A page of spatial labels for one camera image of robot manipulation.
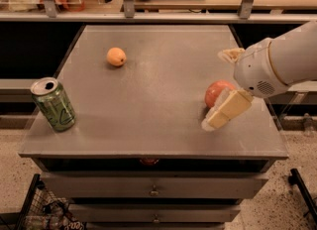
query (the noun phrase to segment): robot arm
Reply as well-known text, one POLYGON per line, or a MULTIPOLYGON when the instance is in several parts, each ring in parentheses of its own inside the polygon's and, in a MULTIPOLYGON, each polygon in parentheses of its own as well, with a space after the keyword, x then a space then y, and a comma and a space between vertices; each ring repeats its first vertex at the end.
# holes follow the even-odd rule
POLYGON ((317 22, 248 47, 235 64, 234 77, 242 88, 260 98, 317 79, 317 22))
POLYGON ((234 78, 242 89, 223 90, 202 122, 206 131, 221 128, 247 111, 253 96, 272 97, 293 84, 317 79, 317 23, 306 23, 275 39, 266 38, 232 59, 234 78))

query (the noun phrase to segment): table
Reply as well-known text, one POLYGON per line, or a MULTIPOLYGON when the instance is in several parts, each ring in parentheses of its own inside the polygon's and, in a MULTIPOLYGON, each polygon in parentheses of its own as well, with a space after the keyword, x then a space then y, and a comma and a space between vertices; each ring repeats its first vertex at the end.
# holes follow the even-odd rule
POLYGON ((222 129, 201 129, 206 88, 235 83, 217 53, 236 46, 227 26, 87 26, 58 77, 75 125, 55 133, 40 113, 19 155, 79 220, 104 221, 91 229, 223 229, 215 222, 232 221, 288 157, 261 99, 222 129), (105 62, 113 47, 128 57, 120 68, 105 62))

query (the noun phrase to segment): terrazzo floor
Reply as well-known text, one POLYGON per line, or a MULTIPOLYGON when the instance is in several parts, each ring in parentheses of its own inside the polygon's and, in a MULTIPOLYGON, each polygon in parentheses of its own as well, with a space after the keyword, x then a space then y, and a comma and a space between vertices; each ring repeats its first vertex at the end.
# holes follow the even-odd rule
MULTIPOLYGON (((0 213, 21 210, 34 173, 38 167, 21 159, 17 151, 27 129, 26 120, 0 117, 0 213)), ((252 200, 244 200, 241 213, 226 230, 310 230, 315 229, 298 187, 289 185, 290 170, 299 170, 312 197, 317 194, 317 134, 280 131, 289 151, 289 159, 276 162, 267 172, 269 181, 252 200)))

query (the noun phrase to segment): drawer front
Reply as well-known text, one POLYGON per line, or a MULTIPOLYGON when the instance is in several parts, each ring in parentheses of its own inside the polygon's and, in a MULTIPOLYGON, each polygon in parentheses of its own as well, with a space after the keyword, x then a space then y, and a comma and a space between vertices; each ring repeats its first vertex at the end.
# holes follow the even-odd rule
POLYGON ((253 198, 264 174, 108 174, 44 172, 42 180, 59 197, 253 198))
POLYGON ((231 222, 240 212, 240 207, 170 204, 71 204, 69 211, 82 222, 199 223, 231 222))
POLYGON ((224 230, 222 223, 87 223, 88 230, 224 230))

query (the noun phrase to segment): green soda can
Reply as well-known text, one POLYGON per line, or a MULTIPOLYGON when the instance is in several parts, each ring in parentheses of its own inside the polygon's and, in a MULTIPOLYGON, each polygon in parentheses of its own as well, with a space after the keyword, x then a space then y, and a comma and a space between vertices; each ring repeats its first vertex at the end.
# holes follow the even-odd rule
POLYGON ((75 112, 62 84, 44 77, 31 86, 32 98, 55 131, 65 131, 75 123, 75 112))

